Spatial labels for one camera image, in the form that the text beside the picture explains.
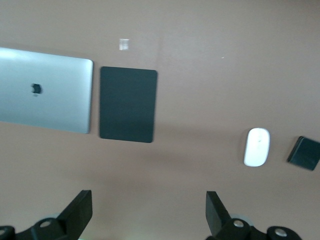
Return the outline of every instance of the silver laptop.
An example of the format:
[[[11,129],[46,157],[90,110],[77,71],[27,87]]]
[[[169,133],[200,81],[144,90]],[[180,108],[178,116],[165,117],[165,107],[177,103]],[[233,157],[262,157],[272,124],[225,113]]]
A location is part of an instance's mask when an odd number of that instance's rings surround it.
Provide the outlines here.
[[[0,121],[88,133],[93,62],[0,47]]]

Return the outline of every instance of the laptop lid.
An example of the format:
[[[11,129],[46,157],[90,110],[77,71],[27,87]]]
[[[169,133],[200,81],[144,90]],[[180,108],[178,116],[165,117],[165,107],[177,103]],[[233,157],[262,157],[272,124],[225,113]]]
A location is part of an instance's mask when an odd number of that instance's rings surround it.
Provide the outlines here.
[[[88,133],[93,62],[0,47],[0,121]]]

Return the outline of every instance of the small white label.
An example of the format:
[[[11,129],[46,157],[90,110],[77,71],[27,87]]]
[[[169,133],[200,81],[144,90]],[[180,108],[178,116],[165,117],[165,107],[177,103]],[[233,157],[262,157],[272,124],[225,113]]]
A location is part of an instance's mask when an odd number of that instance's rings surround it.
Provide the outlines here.
[[[129,39],[124,39],[124,38],[119,39],[119,50],[120,51],[129,50]]]

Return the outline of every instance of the small black object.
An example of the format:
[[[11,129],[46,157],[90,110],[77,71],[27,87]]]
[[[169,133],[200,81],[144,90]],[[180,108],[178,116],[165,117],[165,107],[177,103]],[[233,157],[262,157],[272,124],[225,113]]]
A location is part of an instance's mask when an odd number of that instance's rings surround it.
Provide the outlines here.
[[[320,142],[300,136],[287,161],[313,171],[320,160]]]
[[[31,85],[31,87],[32,87],[32,92],[34,94],[41,94],[42,93],[42,87],[40,84],[33,83]]]

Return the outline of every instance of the tablet case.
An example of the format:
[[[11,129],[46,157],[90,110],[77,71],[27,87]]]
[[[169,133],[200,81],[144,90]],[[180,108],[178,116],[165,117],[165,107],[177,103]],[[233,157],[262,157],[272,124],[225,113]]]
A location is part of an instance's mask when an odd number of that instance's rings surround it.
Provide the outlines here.
[[[101,138],[142,143],[153,141],[157,78],[155,70],[101,68]]]
[[[320,160],[320,142],[300,136],[288,157],[288,162],[313,171]]]

